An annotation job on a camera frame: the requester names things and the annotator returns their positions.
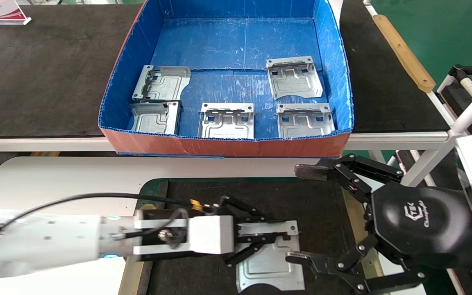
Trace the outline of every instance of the blue plastic bin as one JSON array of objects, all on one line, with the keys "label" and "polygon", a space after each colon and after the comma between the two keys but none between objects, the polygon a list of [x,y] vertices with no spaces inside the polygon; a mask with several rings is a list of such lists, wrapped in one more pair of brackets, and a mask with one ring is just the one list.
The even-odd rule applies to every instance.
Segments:
[{"label": "blue plastic bin", "polygon": [[[322,97],[273,101],[266,60],[309,55],[324,87]],[[176,136],[130,131],[129,103],[143,65],[191,68]],[[147,0],[114,66],[99,127],[122,154],[339,157],[354,125],[348,71],[326,0]],[[254,103],[255,138],[198,138],[202,102]],[[303,102],[328,102],[336,130],[279,138],[276,105]]]}]

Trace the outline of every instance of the wooden strip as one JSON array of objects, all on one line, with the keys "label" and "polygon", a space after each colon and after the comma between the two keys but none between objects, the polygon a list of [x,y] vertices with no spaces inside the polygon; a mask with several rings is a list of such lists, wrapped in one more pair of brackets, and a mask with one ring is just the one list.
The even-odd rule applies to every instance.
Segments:
[{"label": "wooden strip", "polygon": [[57,157],[60,152],[32,152],[31,157]]},{"label": "wooden strip", "polygon": [[407,74],[413,79],[416,86],[418,86],[418,89],[426,93],[433,91],[436,85],[433,78],[431,78],[431,75],[425,70],[418,58],[414,56],[413,52],[409,49],[387,17],[377,14],[373,16],[372,19],[395,52]]}]

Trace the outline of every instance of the sheet metal part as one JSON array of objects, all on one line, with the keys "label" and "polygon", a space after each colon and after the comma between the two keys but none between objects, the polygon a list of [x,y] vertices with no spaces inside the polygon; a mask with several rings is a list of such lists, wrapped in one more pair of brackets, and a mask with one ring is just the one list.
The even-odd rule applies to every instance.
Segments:
[{"label": "sheet metal part", "polygon": [[312,56],[268,59],[266,63],[273,100],[287,95],[314,98],[324,93]]},{"label": "sheet metal part", "polygon": [[283,103],[277,105],[281,138],[324,136],[335,129],[328,103]]},{"label": "sheet metal part", "polygon": [[134,115],[132,131],[176,134],[178,131],[179,102],[131,103]]},{"label": "sheet metal part", "polygon": [[133,101],[162,102],[181,100],[183,89],[189,85],[191,69],[189,67],[143,66]]},{"label": "sheet metal part", "polygon": [[[236,265],[236,286],[238,292],[253,284],[269,284],[281,291],[305,290],[302,265],[285,261],[288,252],[299,251],[298,224],[295,220],[279,223],[238,224],[238,235],[259,233],[287,233],[290,241],[277,237],[275,243],[263,246],[250,258]],[[248,247],[249,243],[240,243],[237,251]]]},{"label": "sheet metal part", "polygon": [[198,137],[254,138],[254,103],[204,102]]}]

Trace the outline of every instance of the black cable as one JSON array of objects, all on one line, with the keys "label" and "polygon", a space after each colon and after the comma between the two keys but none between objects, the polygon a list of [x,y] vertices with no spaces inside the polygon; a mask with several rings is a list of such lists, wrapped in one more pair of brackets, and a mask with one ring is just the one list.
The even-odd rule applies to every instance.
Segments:
[{"label": "black cable", "polygon": [[176,220],[176,218],[180,214],[181,214],[182,218],[187,218],[188,219],[187,211],[183,208],[178,208],[178,209],[174,210],[172,215],[170,215],[169,220],[165,221],[160,226],[155,227],[155,228],[151,228],[150,230],[135,231],[133,233],[125,233],[125,236],[123,237],[123,239],[130,239],[130,238],[135,238],[135,237],[148,236],[150,234],[156,233],[157,231],[160,231],[160,230],[164,229],[165,227],[167,227],[169,224],[171,224],[174,220]]},{"label": "black cable", "polygon": [[70,197],[66,197],[60,200],[54,200],[51,202],[44,203],[42,205],[38,205],[36,207],[32,207],[31,209],[25,210],[18,215],[16,215],[14,218],[4,222],[3,224],[0,225],[0,234],[1,232],[7,228],[9,225],[14,223],[16,220],[19,220],[31,213],[34,213],[36,211],[58,205],[61,203],[69,202],[72,200],[82,200],[82,199],[88,199],[88,198],[130,198],[130,199],[141,199],[141,200],[151,200],[151,201],[156,201],[156,202],[163,202],[163,203],[169,203],[169,204],[177,204],[182,207],[186,208],[191,208],[191,204],[189,203],[184,203],[180,202],[178,200],[172,200],[169,198],[162,198],[162,197],[157,197],[157,196],[151,196],[151,195],[137,195],[137,194],[125,194],[125,193],[96,193],[96,194],[81,194],[81,195],[74,195]]}]

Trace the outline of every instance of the printed logo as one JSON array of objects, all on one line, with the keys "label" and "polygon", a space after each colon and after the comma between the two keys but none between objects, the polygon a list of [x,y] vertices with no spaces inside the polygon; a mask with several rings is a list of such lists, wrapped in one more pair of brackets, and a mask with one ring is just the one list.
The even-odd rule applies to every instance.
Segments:
[{"label": "printed logo", "polygon": [[422,208],[416,207],[414,203],[407,202],[407,205],[403,206],[405,210],[405,216],[409,217],[410,219],[417,221],[420,218],[424,217],[424,213],[422,212]]},{"label": "printed logo", "polygon": [[418,201],[418,206],[414,203],[407,202],[407,205],[403,206],[405,216],[409,217],[413,221],[417,221],[420,218],[425,218],[424,227],[429,227],[429,212],[427,212],[427,206],[421,200]]}]

